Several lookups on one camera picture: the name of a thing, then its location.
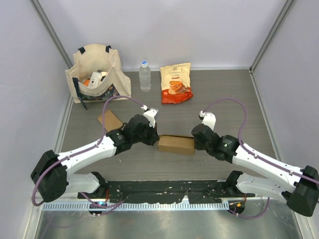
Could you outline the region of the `small brown cardboard box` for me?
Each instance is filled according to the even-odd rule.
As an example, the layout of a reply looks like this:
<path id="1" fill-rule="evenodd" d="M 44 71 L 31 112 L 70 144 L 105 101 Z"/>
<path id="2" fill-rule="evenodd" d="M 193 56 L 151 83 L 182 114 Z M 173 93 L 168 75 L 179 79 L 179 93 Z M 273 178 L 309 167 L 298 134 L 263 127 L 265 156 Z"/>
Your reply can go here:
<path id="1" fill-rule="evenodd" d="M 121 128 L 123 123 L 110 111 L 106 110 L 104 114 L 104 128 L 106 131 Z"/>

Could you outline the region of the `large cardboard box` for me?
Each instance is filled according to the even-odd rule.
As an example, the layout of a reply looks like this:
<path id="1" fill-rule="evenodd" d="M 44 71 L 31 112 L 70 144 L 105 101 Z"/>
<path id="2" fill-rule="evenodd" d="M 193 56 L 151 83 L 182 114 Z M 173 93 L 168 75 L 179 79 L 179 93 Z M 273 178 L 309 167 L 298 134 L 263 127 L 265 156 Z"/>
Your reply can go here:
<path id="1" fill-rule="evenodd" d="M 158 141 L 158 151 L 193 155 L 195 152 L 194 138 L 178 135 L 161 135 Z"/>

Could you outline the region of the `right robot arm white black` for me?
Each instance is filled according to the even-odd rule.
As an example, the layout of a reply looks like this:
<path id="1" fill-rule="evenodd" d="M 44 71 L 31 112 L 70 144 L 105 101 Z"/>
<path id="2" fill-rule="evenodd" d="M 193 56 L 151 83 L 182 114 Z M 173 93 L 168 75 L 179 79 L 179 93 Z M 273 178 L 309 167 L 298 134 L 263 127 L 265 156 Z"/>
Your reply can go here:
<path id="1" fill-rule="evenodd" d="M 248 168 L 262 178 L 250 179 L 241 174 L 225 184 L 229 196 L 241 192 L 285 202 L 294 212 L 311 217 L 319 201 L 319 173 L 307 165 L 291 166 L 268 157 L 230 135 L 219 136 L 209 126 L 197 125 L 192 131 L 195 144 L 220 161 L 227 161 Z"/>

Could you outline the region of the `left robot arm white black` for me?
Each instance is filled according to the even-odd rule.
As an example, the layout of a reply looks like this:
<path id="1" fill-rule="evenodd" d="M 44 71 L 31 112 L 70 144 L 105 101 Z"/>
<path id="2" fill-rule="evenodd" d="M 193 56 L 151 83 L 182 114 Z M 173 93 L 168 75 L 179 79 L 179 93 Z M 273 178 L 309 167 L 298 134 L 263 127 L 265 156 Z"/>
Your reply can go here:
<path id="1" fill-rule="evenodd" d="M 56 154 L 45 152 L 31 173 L 35 190 L 45 203 L 53 202 L 64 194 L 84 193 L 100 199 L 106 196 L 106 180 L 98 173 L 77 174 L 77 171 L 101 159 L 125 152 L 136 143 L 154 145 L 159 141 L 157 110 L 149 109 L 135 115 L 122 127 L 114 129 L 97 141 L 83 147 Z"/>

